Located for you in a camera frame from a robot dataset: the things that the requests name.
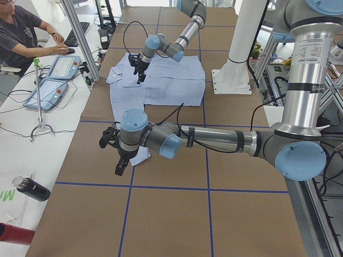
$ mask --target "white table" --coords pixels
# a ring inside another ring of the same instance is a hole
[[[101,47],[100,39],[98,36],[98,27],[94,24],[94,15],[79,15],[80,21],[90,22],[90,27],[86,34],[88,45],[91,52]],[[60,26],[56,26],[58,31],[66,38],[71,30],[68,19],[66,18]],[[50,39],[46,47],[54,46],[55,42]],[[79,47],[75,48],[76,52],[73,55],[81,56],[84,61],[83,55]],[[56,56],[40,57],[40,65],[44,67],[51,65]],[[28,72],[34,70],[32,65]],[[14,90],[26,89],[34,90],[35,85],[33,81],[35,73],[23,77],[16,85]],[[70,103],[64,109],[52,108],[50,111],[43,111],[43,122],[51,125],[54,131],[74,131],[80,120],[80,115],[86,105],[87,99],[90,95],[82,76],[78,76],[73,81],[78,90],[74,94]],[[65,92],[62,99],[58,102],[59,107],[65,106],[70,99],[76,88],[69,82],[68,90]],[[28,95],[11,95],[17,101],[25,100]],[[13,110],[22,107],[21,103],[16,103],[9,97],[0,107],[0,112]],[[36,109],[22,108],[16,111],[0,114],[0,122],[2,127],[15,131],[23,135],[30,135],[33,128],[38,125],[38,112]],[[49,128],[38,129],[35,134],[48,132]],[[0,129],[0,160],[1,170],[0,173],[9,172],[35,172],[34,180],[46,186],[50,190],[53,188],[56,177],[62,166],[68,147],[71,143],[74,133],[56,133],[46,134],[34,138],[30,142],[30,138],[23,138],[14,135],[7,131]],[[27,206],[23,215],[21,226],[35,230],[40,221],[41,215],[46,206],[45,202],[38,202],[34,199],[28,198]],[[21,257],[25,256],[28,246],[9,244],[0,242],[0,256],[6,257]]]

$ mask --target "black water bottle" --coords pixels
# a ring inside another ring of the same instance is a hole
[[[13,180],[12,185],[15,186],[20,193],[30,196],[40,202],[47,200],[50,196],[50,191],[47,188],[30,178],[23,178],[21,176],[16,177]]]

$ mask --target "robot label sticker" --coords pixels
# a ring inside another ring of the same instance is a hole
[[[295,42],[292,65],[296,64],[321,64],[326,66],[327,58],[329,56],[331,39],[316,38],[306,39]]]
[[[312,85],[310,94],[323,93],[325,91],[325,85],[314,84]]]

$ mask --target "man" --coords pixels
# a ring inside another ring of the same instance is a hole
[[[22,76],[33,58],[66,55],[68,47],[63,44],[63,36],[51,24],[21,6],[14,5],[15,2],[16,0],[0,0],[0,56],[7,65],[21,68],[18,75]],[[57,45],[39,47],[34,27],[47,31]]]

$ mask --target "man's arm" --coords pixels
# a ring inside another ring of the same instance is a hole
[[[58,43],[54,47],[27,48],[23,44],[18,43],[14,48],[12,48],[12,51],[16,54],[23,55],[26,58],[35,58],[46,55],[66,55],[68,47],[62,43]]]
[[[53,36],[56,43],[63,43],[64,38],[63,36],[57,32],[55,27],[46,21],[42,21],[41,25],[39,26],[40,29],[48,32],[51,36]]]

